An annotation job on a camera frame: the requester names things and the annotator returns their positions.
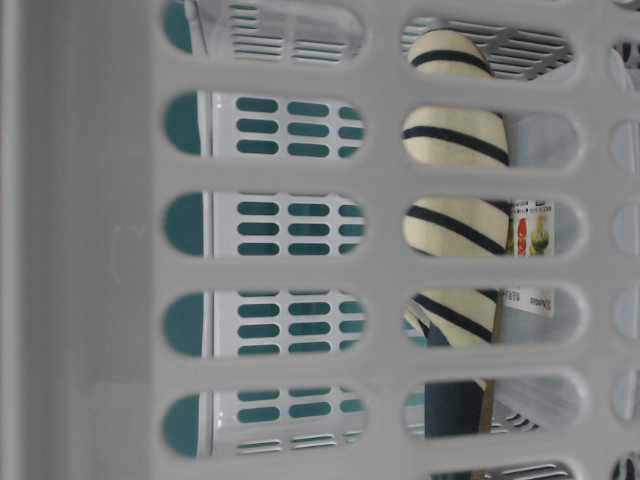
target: vented plastic panel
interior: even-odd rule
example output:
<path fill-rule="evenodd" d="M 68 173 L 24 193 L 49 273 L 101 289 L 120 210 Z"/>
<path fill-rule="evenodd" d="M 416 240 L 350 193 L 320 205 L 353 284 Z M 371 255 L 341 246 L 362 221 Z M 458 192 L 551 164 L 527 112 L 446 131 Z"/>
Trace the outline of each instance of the vented plastic panel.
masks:
<path fill-rule="evenodd" d="M 351 105 L 317 97 L 260 97 L 261 102 L 275 102 L 275 111 L 265 113 L 240 108 L 243 99 L 252 97 L 254 95 L 212 95 L 214 157 L 238 154 L 239 142 L 246 140 L 276 142 L 278 157 L 296 157 L 301 161 L 345 159 L 362 145 L 364 125 Z M 270 122 L 275 131 L 265 133 L 247 128 L 242 131 L 243 122 L 248 120 Z M 326 152 L 316 148 L 305 153 L 305 149 L 296 148 L 300 145 L 324 147 Z"/>
<path fill-rule="evenodd" d="M 161 1 L 4 0 L 3 478 L 377 480 L 559 459 L 581 479 L 602 480 L 637 446 L 637 429 L 614 416 L 611 395 L 615 379 L 638 367 L 638 346 L 616 333 L 611 305 L 637 283 L 638 265 L 616 250 L 610 226 L 614 212 L 637 198 L 638 184 L 616 168 L 609 146 L 621 120 L 640 119 L 640 103 L 608 72 L 609 47 L 638 40 L 637 14 L 604 0 L 331 5 L 354 12 L 365 41 L 353 63 L 321 69 L 177 55 L 162 35 Z M 571 39 L 578 68 L 558 83 L 421 77 L 398 52 L 407 19 L 425 16 L 558 32 Z M 362 109 L 369 136 L 350 162 L 194 159 L 175 151 L 160 121 L 189 88 L 344 99 Z M 400 128 L 407 112 L 429 101 L 565 114 L 579 132 L 576 161 L 553 173 L 417 168 Z M 366 248 L 322 259 L 185 258 L 162 230 L 167 206 L 185 191 L 339 192 L 365 208 Z M 584 236 L 570 255 L 548 262 L 424 259 L 406 248 L 401 217 L 415 198 L 496 192 L 565 199 Z M 407 348 L 398 328 L 416 288 L 552 282 L 575 293 L 582 313 L 582 328 L 565 345 L 425 351 Z M 361 299 L 370 328 L 359 348 L 321 362 L 311 355 L 194 360 L 177 356 L 161 336 L 167 305 L 185 292 L 292 283 Z M 565 375 L 579 387 L 578 417 L 565 431 L 429 445 L 406 434 L 403 401 L 418 383 L 533 373 Z M 221 462 L 179 458 L 163 439 L 163 418 L 185 394 L 299 384 L 352 386 L 368 408 L 366 433 L 349 448 Z"/>

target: cream striped cloth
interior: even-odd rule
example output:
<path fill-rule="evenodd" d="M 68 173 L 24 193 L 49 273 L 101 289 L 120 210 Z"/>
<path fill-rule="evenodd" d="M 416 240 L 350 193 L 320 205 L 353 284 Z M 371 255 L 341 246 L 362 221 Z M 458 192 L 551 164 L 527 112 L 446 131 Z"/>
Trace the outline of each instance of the cream striped cloth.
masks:
<path fill-rule="evenodd" d="M 409 61 L 423 73 L 493 77 L 475 45 L 446 28 L 418 39 L 409 52 Z M 471 168 L 509 165 L 503 119 L 494 112 L 421 107 L 407 118 L 403 138 L 407 151 L 420 164 Z M 404 236 L 411 248 L 429 256 L 503 255 L 510 211 L 507 202 L 425 197 L 407 212 Z M 496 290 L 427 289 L 414 296 L 405 320 L 424 332 L 431 346 L 482 345 L 493 340 L 497 303 Z M 487 417 L 483 405 L 491 401 L 489 392 L 482 379 L 426 385 L 425 435 L 471 434 L 486 427 L 481 424 Z M 469 478 L 471 472 L 438 476 L 437 480 Z"/>

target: laundry basket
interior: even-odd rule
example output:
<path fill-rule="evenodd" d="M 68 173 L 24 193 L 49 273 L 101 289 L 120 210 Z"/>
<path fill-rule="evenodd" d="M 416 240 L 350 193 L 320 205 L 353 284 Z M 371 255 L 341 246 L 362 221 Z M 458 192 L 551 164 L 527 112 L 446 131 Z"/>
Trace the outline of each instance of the laundry basket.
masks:
<path fill-rule="evenodd" d="M 3 479 L 601 479 L 640 451 L 638 2 L 2 6 Z M 498 80 L 413 71 L 442 20 Z M 514 168 L 416 165 L 425 104 L 503 112 Z M 424 195 L 552 200 L 566 251 L 419 257 Z M 421 288 L 540 285 L 566 328 L 505 311 L 504 344 L 438 351 L 401 321 Z M 424 384 L 467 378 L 496 379 L 494 435 L 421 441 Z"/>

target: product label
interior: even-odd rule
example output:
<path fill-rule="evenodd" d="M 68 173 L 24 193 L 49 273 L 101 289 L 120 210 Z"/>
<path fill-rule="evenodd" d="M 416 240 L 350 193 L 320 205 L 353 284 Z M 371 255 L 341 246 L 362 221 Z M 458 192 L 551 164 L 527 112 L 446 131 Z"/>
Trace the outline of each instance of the product label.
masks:
<path fill-rule="evenodd" d="M 516 257 L 553 255 L 555 250 L 553 202 L 521 200 L 513 205 L 510 243 Z M 508 288 L 507 307 L 553 317 L 553 289 Z"/>

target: navy stripe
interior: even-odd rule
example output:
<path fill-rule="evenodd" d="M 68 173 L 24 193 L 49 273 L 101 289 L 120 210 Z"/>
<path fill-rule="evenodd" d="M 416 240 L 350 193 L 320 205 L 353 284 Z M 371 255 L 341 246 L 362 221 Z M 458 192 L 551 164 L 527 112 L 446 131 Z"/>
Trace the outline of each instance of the navy stripe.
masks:
<path fill-rule="evenodd" d="M 420 255 L 424 255 L 425 257 L 435 256 L 433 253 L 425 252 L 424 250 L 420 250 L 419 248 L 416 248 L 416 247 L 411 247 L 411 250 L 413 250 L 416 253 L 419 253 Z"/>
<path fill-rule="evenodd" d="M 466 133 L 461 133 L 449 128 L 430 127 L 428 125 L 411 127 L 402 133 L 402 138 L 405 140 L 417 137 L 435 138 L 437 140 L 455 143 L 456 145 L 469 148 L 475 152 L 491 157 L 503 165 L 509 165 L 509 154 L 503 149 L 477 137 L 467 135 Z"/>
<path fill-rule="evenodd" d="M 497 290 L 477 290 L 480 295 L 484 295 L 493 303 L 498 303 L 498 291 Z"/>
<path fill-rule="evenodd" d="M 446 321 L 462 328 L 463 330 L 475 335 L 476 337 L 481 338 L 487 343 L 491 343 L 492 333 L 470 318 L 465 317 L 464 315 L 451 310 L 449 307 L 442 305 L 441 303 L 438 303 L 435 300 L 432 300 L 422 294 L 417 294 L 415 297 L 413 297 L 413 299 L 428 312 L 444 318 Z"/>
<path fill-rule="evenodd" d="M 502 213 L 504 213 L 507 217 L 511 216 L 511 202 L 502 202 L 499 200 L 484 200 L 484 202 L 488 203 L 492 207 L 497 208 Z"/>
<path fill-rule="evenodd" d="M 455 218 L 451 218 L 434 210 L 414 205 L 407 212 L 407 216 L 446 228 L 447 230 L 457 233 L 494 255 L 504 255 L 506 253 L 505 247 L 470 227 L 466 223 L 462 223 Z"/>
<path fill-rule="evenodd" d="M 417 68 L 425 63 L 438 61 L 464 63 L 484 70 L 486 73 L 493 76 L 489 65 L 487 65 L 484 60 L 470 53 L 460 52 L 458 50 L 429 50 L 428 52 L 421 53 L 411 60 L 411 65 Z"/>
<path fill-rule="evenodd" d="M 420 328 L 422 329 L 422 333 L 424 335 L 424 338 L 426 338 L 428 340 L 429 339 L 429 327 L 427 327 L 420 320 L 418 320 L 418 324 L 420 325 Z"/>

